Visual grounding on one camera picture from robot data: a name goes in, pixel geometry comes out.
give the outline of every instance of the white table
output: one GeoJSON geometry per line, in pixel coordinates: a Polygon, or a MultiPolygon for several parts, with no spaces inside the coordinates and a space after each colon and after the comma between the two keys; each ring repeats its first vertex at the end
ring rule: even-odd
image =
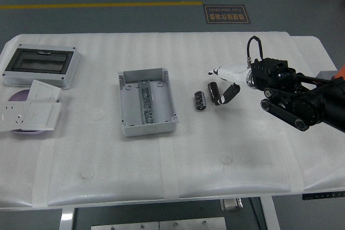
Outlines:
{"type": "MultiPolygon", "coordinates": [[[[320,41],[284,32],[22,34],[18,44],[73,46],[82,57],[53,132],[0,135],[0,207],[50,208],[233,197],[271,197],[345,189],[344,134],[326,124],[300,132],[260,107],[262,92],[242,87],[211,104],[208,71],[246,63],[253,35],[264,56],[288,60],[308,76],[336,70],[320,41]],[[165,67],[179,124],[173,133],[124,137],[118,71],[165,67]],[[194,92],[208,107],[197,111],[194,92]]],[[[253,43],[251,56],[259,57],[253,43]]],[[[0,101],[18,87],[0,84],[0,101]]]]}

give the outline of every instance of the tape strip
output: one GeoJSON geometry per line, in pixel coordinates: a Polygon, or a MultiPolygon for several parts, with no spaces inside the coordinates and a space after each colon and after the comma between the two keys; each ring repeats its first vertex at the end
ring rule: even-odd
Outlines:
{"type": "Polygon", "coordinates": [[[159,134],[159,143],[164,198],[165,200],[178,200],[180,195],[178,193],[173,139],[164,134],[159,134]]]}
{"type": "Polygon", "coordinates": [[[41,143],[32,187],[32,207],[47,207],[48,205],[48,188],[54,145],[55,140],[44,140],[41,143]]]}
{"type": "Polygon", "coordinates": [[[286,169],[290,175],[291,192],[304,191],[304,181],[300,167],[298,166],[297,159],[293,153],[290,144],[283,144],[278,141],[279,149],[284,159],[286,169]]]}

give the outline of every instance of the yellow floor line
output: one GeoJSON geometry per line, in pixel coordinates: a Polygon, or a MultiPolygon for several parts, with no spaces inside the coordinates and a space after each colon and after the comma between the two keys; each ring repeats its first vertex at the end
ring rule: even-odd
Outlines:
{"type": "Polygon", "coordinates": [[[122,6],[164,6],[164,5],[202,5],[203,2],[137,2],[137,3],[80,3],[80,4],[38,4],[38,5],[0,5],[0,9],[47,9],[47,8],[111,8],[122,6]]]}

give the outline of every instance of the electrolytic capacitor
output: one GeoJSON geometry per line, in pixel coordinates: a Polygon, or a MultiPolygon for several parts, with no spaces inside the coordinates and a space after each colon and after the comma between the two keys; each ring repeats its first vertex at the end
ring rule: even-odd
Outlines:
{"type": "Polygon", "coordinates": [[[205,94],[202,91],[197,91],[194,94],[195,104],[197,110],[203,110],[206,108],[205,94]]]}
{"type": "Polygon", "coordinates": [[[216,82],[210,82],[207,85],[207,87],[208,87],[210,95],[211,95],[211,100],[213,103],[215,103],[220,98],[220,93],[219,93],[217,83],[216,82]]]}

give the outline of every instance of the gray plastic box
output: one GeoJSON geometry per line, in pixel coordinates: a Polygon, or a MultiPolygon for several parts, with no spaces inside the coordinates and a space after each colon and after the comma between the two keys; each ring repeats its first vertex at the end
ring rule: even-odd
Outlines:
{"type": "Polygon", "coordinates": [[[121,128],[126,137],[176,130],[178,118],[166,68],[118,74],[121,128]]]}
{"type": "Polygon", "coordinates": [[[39,80],[69,89],[79,59],[75,47],[19,44],[2,76],[7,86],[28,87],[39,80]]]}

